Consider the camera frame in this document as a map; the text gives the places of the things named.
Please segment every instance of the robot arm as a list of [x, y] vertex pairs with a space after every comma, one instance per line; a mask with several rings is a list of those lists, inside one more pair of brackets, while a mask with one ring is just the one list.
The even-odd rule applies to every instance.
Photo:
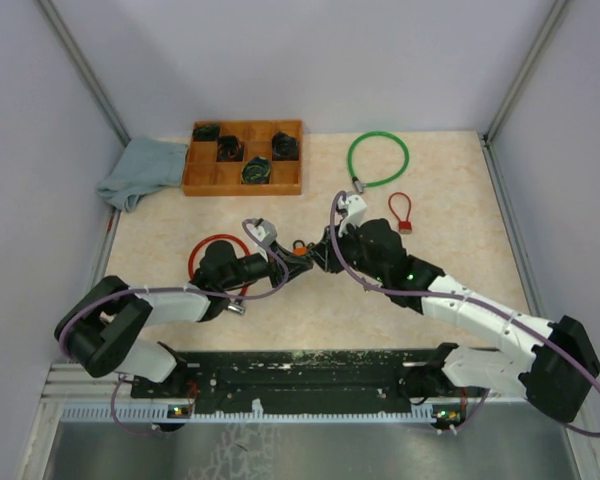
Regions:
[[[474, 386], [525, 397], [550, 417], [570, 422], [576, 416], [591, 385], [562, 357], [511, 322], [530, 327], [566, 350], [591, 375], [600, 373], [600, 363], [582, 325], [570, 317], [559, 323], [516, 312], [469, 290], [435, 265], [408, 255], [401, 237], [385, 219], [362, 222], [366, 204], [358, 195], [348, 195], [338, 204], [343, 219], [338, 226], [338, 247], [346, 264], [378, 281], [383, 288], [399, 292], [429, 292], [428, 296], [387, 294], [403, 308], [464, 328], [489, 342], [495, 350], [472, 349], [442, 344], [432, 360], [421, 367], [425, 374], [443, 375], [456, 387]], [[339, 273], [343, 266], [336, 256], [329, 228], [320, 242], [306, 255], [294, 255], [276, 242], [273, 225], [260, 221], [255, 236], [282, 261], [288, 280], [318, 265], [328, 273]], [[269, 277], [272, 286], [283, 279], [279, 263], [266, 252], [242, 258], [235, 256], [230, 244], [222, 240], [209, 245], [191, 283], [206, 292], [225, 292]], [[117, 277], [106, 277], [60, 322], [56, 339], [77, 312], [94, 301], [128, 285]], [[459, 296], [458, 299], [436, 294]], [[482, 303], [476, 305], [472, 300]], [[207, 297], [188, 290], [187, 295], [136, 293], [101, 305], [84, 316], [67, 334], [66, 347], [93, 377], [117, 371], [145, 377], [163, 386], [177, 387], [186, 364], [163, 344], [138, 339], [145, 326], [171, 321], [208, 321], [227, 308], [228, 299]], [[489, 308], [511, 312], [507, 320]], [[114, 316], [113, 321], [101, 314]], [[412, 397], [417, 392], [407, 392]]]

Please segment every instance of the gray towel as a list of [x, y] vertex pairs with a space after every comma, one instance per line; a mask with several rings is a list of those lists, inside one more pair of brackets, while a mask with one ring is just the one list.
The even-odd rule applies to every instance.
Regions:
[[96, 185], [96, 193], [119, 210], [133, 212], [140, 199], [182, 181], [187, 145], [146, 137], [129, 142], [118, 164]]

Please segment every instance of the wooden tray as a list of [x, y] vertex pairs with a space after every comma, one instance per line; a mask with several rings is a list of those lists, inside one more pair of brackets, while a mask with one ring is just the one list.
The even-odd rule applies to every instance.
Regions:
[[[220, 135], [235, 135], [244, 142], [242, 161], [217, 161], [218, 143], [196, 142], [191, 137], [182, 191], [188, 196], [300, 195], [302, 192], [302, 122], [300, 120], [196, 122], [194, 128], [219, 124]], [[271, 139], [284, 132], [298, 139], [298, 160], [273, 160]], [[255, 156], [272, 160], [267, 184], [243, 184], [242, 167]]]

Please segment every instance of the table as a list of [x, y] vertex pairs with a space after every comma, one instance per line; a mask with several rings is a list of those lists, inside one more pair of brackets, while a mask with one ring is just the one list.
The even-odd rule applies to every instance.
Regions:
[[[477, 134], [396, 135], [409, 147], [409, 167], [395, 182], [364, 193], [366, 219], [386, 217], [397, 228], [387, 199], [395, 191], [406, 192], [414, 204], [413, 233], [403, 236], [409, 253], [439, 265], [479, 293], [526, 311]], [[121, 215], [107, 274], [131, 285], [183, 285], [189, 253], [198, 241], [215, 233], [248, 240], [240, 225], [244, 218], [273, 222], [278, 241], [288, 248], [296, 239], [317, 242], [334, 195], [351, 190], [345, 159], [357, 136], [304, 136], [300, 196], [185, 197], [175, 188], [148, 196], [135, 212]], [[360, 143], [354, 157], [363, 181], [384, 178], [401, 162], [400, 148], [384, 138]], [[250, 292], [269, 288], [263, 280]], [[485, 345], [466, 331], [399, 308], [384, 295], [364, 292], [346, 273], [325, 274], [317, 267], [272, 297], [245, 305], [242, 317], [224, 312], [202, 324], [150, 327], [141, 337], [176, 350], [431, 348], [445, 341]]]

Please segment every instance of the white wall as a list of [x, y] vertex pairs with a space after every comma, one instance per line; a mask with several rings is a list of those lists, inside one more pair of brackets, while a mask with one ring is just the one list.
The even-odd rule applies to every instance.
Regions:
[[548, 311], [600, 356], [600, 0], [573, 2], [496, 152]]
[[55, 0], [132, 135], [486, 130], [551, 0]]
[[120, 152], [34, 2], [0, 0], [0, 480], [86, 286], [107, 216], [93, 185]]

